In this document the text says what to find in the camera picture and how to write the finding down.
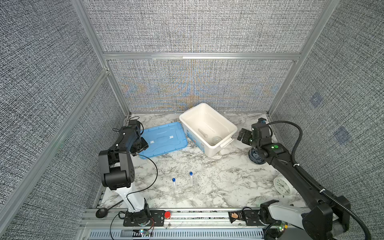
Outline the blue plastic bin lid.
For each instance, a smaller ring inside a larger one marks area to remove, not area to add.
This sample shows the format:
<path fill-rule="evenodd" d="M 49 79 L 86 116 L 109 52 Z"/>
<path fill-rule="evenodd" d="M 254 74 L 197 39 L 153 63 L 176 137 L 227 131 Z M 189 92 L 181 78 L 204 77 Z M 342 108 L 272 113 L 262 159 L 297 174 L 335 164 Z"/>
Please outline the blue plastic bin lid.
<path fill-rule="evenodd" d="M 149 147 L 140 153 L 141 159 L 146 159 L 145 156 L 152 158 L 179 151 L 188 145 L 183 127 L 178 122 L 145 129 L 142 137 Z"/>

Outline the blue capped test tube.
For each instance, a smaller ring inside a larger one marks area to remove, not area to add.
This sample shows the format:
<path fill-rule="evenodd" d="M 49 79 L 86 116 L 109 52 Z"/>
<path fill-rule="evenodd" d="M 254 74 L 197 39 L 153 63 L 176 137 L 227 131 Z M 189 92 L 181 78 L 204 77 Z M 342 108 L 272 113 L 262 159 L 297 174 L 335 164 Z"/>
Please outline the blue capped test tube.
<path fill-rule="evenodd" d="M 175 178 L 172 178 L 172 183 L 173 183 L 173 191 L 175 194 L 177 194 L 178 193 L 178 185 L 177 185 Z"/>
<path fill-rule="evenodd" d="M 190 175 L 191 185 L 194 187 L 195 186 L 195 175 L 193 172 L 190 172 L 189 175 Z"/>

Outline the white plastic storage bin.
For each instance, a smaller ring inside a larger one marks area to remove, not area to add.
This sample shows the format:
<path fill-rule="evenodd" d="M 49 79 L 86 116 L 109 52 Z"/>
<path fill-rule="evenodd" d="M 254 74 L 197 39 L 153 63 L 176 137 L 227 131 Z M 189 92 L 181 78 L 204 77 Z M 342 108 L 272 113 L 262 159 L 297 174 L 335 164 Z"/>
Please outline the white plastic storage bin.
<path fill-rule="evenodd" d="M 201 103 L 179 116 L 186 136 L 209 158 L 216 155 L 231 142 L 238 127 L 206 103 Z M 205 138 L 198 129 L 208 135 Z M 212 138 L 222 140 L 212 145 Z"/>

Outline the white mortar bowl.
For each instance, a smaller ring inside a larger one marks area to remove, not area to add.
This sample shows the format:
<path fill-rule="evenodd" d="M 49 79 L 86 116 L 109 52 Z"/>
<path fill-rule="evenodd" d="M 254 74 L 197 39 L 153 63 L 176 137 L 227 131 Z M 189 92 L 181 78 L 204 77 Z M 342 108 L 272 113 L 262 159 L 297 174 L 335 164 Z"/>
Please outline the white mortar bowl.
<path fill-rule="evenodd" d="M 212 138 L 212 145 L 214 146 L 214 145 L 218 144 L 221 140 L 222 140 L 222 138 L 220 138 L 220 137 L 213 137 Z"/>

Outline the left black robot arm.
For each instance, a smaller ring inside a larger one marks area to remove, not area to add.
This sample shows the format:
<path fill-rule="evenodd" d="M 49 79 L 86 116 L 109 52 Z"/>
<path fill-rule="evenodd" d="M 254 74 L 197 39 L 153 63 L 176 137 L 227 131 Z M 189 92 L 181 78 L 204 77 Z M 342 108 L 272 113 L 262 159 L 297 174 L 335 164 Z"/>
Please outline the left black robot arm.
<path fill-rule="evenodd" d="M 117 130 L 119 137 L 108 150 L 99 153 L 102 185 L 117 193 L 127 205 L 125 218 L 128 224 L 145 226 L 151 221 L 146 199 L 135 186 L 135 168 L 132 157 L 149 147 L 142 137 L 143 125 L 138 117 L 130 118 Z"/>

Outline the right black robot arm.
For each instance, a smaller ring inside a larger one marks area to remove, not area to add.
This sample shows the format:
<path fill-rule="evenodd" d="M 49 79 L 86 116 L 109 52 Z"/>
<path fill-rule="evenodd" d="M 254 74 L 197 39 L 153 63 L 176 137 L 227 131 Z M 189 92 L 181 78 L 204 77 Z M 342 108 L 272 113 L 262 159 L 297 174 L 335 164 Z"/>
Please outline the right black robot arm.
<path fill-rule="evenodd" d="M 350 202 L 344 196 L 335 196 L 310 176 L 296 161 L 295 154 L 303 137 L 303 130 L 295 123 L 287 122 L 299 131 L 298 139 L 291 151 L 280 143 L 272 141 L 271 123 L 260 118 L 251 130 L 241 129 L 238 141 L 251 146 L 250 152 L 257 153 L 263 162 L 278 170 L 302 196 L 307 207 L 288 206 L 277 200 L 261 204 L 259 218 L 272 226 L 285 222 L 304 230 L 313 240 L 333 240 L 349 230 L 350 219 L 362 228 L 365 239 L 372 235 L 366 224 L 351 210 Z"/>

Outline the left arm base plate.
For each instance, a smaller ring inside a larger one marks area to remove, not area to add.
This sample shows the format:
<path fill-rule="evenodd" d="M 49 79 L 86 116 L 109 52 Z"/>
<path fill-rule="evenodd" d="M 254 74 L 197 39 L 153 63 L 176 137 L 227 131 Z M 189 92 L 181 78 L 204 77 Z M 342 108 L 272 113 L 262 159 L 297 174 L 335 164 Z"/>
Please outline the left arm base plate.
<path fill-rule="evenodd" d="M 137 213 L 126 212 L 124 227 L 163 227 L 165 221 L 164 210 L 142 210 Z"/>

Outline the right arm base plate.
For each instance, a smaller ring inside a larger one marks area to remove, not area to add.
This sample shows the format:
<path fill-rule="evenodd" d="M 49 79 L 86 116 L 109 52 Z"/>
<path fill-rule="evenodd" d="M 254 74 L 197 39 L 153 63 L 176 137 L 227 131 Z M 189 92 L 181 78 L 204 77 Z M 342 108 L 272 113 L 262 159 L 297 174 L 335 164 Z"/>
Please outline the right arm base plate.
<path fill-rule="evenodd" d="M 265 224 L 259 218 L 259 210 L 245 209 L 243 215 L 247 226 L 264 226 Z"/>

